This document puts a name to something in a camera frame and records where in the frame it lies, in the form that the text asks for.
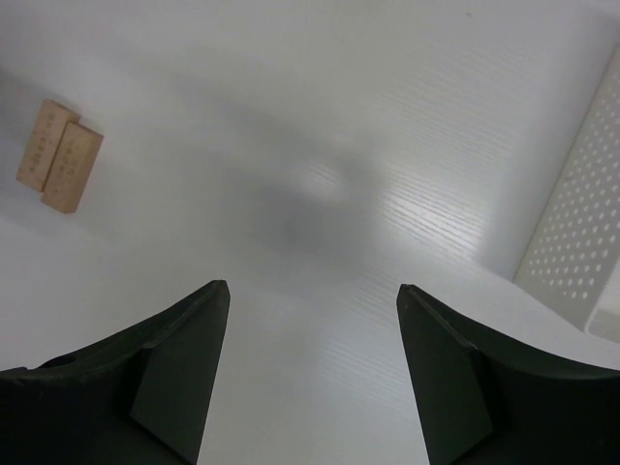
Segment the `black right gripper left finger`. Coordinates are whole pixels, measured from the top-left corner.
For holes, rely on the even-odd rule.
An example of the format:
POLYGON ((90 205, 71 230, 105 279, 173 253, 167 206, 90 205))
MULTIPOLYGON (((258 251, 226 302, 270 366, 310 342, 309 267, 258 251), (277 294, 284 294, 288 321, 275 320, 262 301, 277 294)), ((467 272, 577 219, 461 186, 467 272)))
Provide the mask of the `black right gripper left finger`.
POLYGON ((212 281, 99 342, 2 371, 2 463, 197 463, 229 309, 226 281, 212 281))

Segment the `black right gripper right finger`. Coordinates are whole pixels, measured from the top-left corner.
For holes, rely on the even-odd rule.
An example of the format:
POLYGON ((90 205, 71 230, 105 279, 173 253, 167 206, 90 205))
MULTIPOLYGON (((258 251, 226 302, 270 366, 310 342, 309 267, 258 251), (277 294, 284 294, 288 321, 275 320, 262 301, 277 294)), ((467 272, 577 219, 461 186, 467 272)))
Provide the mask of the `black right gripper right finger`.
POLYGON ((396 305, 430 463, 618 463, 618 371, 536 349, 414 285, 396 305))

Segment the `white perforated plastic basket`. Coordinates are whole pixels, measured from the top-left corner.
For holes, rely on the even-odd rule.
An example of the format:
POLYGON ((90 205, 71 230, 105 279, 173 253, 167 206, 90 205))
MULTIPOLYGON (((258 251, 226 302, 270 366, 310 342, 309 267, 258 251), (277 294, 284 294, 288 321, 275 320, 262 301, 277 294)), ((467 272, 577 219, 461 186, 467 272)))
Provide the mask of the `white perforated plastic basket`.
POLYGON ((619 340, 619 55, 613 53, 514 284, 578 329, 619 340))

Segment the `long light wood block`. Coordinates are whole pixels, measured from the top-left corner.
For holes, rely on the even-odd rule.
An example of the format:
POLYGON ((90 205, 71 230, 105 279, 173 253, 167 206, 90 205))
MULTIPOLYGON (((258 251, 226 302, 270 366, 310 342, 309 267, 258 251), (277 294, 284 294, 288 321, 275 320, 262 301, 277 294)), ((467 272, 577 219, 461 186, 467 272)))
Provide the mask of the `long light wood block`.
POLYGON ((79 113, 51 99, 44 99, 18 166, 16 179, 42 192, 66 126, 79 120, 79 113))
POLYGON ((59 143, 41 201, 63 214, 75 213, 104 136, 69 123, 59 143))

